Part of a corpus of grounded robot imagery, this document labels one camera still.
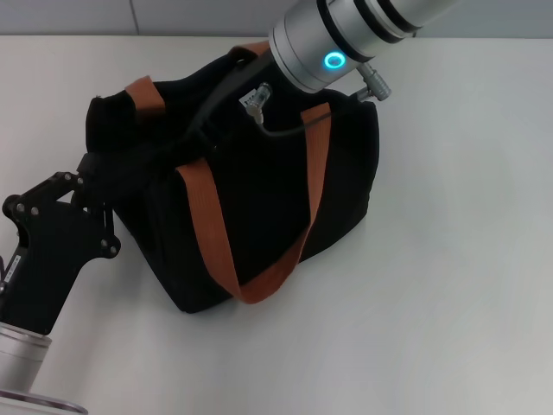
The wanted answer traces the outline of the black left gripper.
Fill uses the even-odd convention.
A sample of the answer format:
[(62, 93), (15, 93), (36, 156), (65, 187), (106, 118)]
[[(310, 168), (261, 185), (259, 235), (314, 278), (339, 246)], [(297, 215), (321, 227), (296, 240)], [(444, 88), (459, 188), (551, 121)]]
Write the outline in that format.
[(116, 183), (93, 180), (94, 170), (93, 156), (85, 155), (75, 173), (56, 172), (4, 201), (19, 243), (1, 280), (2, 323), (49, 334), (83, 266), (118, 255)]

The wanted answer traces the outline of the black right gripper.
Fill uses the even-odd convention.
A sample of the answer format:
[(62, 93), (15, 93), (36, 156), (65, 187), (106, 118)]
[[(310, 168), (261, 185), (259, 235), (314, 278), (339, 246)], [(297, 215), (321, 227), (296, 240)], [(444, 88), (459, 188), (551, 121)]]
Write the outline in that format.
[(284, 78), (268, 48), (233, 48), (203, 68), (207, 92), (183, 141), (215, 152), (219, 131), (241, 124), (260, 131), (301, 131), (300, 93)]

